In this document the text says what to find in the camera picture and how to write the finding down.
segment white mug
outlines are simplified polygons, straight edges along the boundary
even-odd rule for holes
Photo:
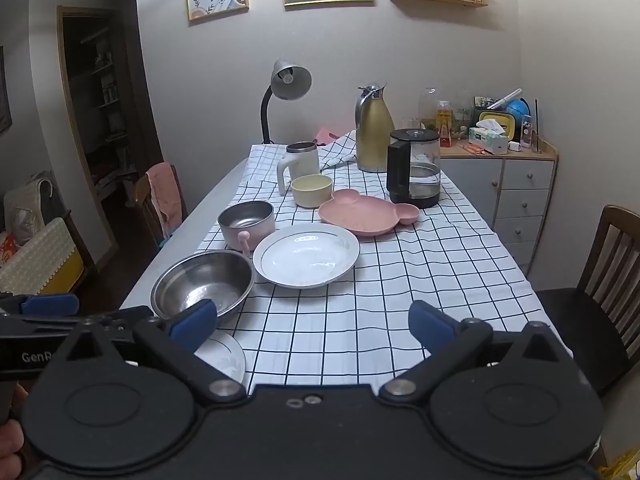
[[[287,146],[287,155],[278,163],[278,190],[281,195],[287,193],[284,185],[284,170],[289,168],[289,176],[293,182],[300,176],[320,173],[318,147],[313,142],[296,142]]]

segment glass kettle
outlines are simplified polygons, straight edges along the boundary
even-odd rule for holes
[[[440,199],[440,135],[432,130],[396,130],[388,147],[386,189],[391,202],[432,207]]]

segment yellow bowl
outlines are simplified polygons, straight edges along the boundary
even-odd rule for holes
[[[300,207],[316,208],[331,200],[334,181],[326,175],[300,176],[291,183],[293,200]]]

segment pink handle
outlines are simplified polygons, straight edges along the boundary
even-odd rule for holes
[[[242,247],[242,254],[247,258],[251,255],[251,249],[249,249],[249,238],[251,235],[248,231],[240,231],[238,233],[238,241],[240,242],[240,246]]]
[[[415,205],[396,204],[396,214],[402,225],[411,225],[420,216],[420,210]]]

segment pink saucepan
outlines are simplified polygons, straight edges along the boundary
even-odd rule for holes
[[[378,236],[391,231],[398,222],[414,223],[420,210],[414,205],[392,204],[361,195],[355,189],[341,189],[320,206],[318,214],[325,222],[344,227],[357,236]]]
[[[226,244],[249,256],[258,244],[276,230],[273,206],[254,200],[227,207],[218,217]]]

